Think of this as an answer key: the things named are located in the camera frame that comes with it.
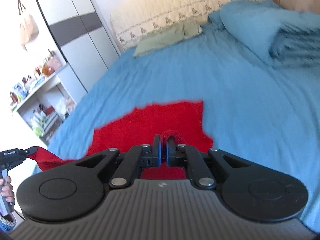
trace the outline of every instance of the gray ribbed base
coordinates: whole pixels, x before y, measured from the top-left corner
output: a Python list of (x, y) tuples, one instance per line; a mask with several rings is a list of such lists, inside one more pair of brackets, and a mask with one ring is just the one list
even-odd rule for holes
[(111, 191), (86, 217), (63, 224), (27, 220), (10, 234), (14, 240), (310, 240), (314, 235), (297, 219), (278, 224), (244, 220), (214, 192), (197, 190), (189, 180), (142, 179)]

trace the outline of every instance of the finger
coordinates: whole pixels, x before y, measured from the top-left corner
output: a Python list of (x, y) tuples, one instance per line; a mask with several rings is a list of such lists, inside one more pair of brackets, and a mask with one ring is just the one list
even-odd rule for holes
[(1, 192), (1, 195), (4, 197), (14, 197), (14, 192), (13, 191), (3, 191), (3, 192)]
[(14, 203), (15, 203), (14, 197), (6, 197), (5, 200), (6, 200), (7, 202), (9, 202), (9, 203), (12, 203), (12, 205), (14, 205)]
[(2, 191), (12, 191), (12, 190), (13, 190), (13, 187), (11, 184), (7, 184), (2, 187)]
[(5, 181), (7, 182), (7, 183), (11, 183), (11, 178), (10, 178), (10, 176), (5, 176)]

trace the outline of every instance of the headboard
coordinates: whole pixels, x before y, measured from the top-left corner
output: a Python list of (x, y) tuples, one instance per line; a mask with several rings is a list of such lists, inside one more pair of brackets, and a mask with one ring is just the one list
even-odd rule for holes
[(111, 12), (111, 26), (123, 49), (136, 45), (142, 36), (188, 17), (201, 23), (231, 0), (131, 0)]

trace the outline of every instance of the logo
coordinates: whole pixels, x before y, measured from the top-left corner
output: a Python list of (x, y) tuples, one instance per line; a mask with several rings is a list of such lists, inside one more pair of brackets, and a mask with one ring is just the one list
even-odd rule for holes
[(6, 155), (10, 155), (10, 154), (15, 154), (16, 152), (7, 152), (7, 153), (4, 153), (3, 155), (6, 156)]
[(158, 184), (158, 186), (159, 186), (159, 187), (164, 188), (164, 187), (166, 187), (166, 186), (167, 186), (167, 184), (166, 184), (166, 183), (164, 183), (164, 182), (162, 182), (162, 183)]

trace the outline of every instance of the blue bed sheet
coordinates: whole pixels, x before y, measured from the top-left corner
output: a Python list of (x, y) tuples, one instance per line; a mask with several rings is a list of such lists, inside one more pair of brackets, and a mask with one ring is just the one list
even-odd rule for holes
[(83, 98), (51, 152), (81, 158), (93, 128), (135, 106), (203, 99), (203, 129), (215, 145), (300, 179), (309, 192), (301, 219), (320, 231), (320, 66), (273, 69), (213, 25), (147, 56), (133, 53), (126, 51)]

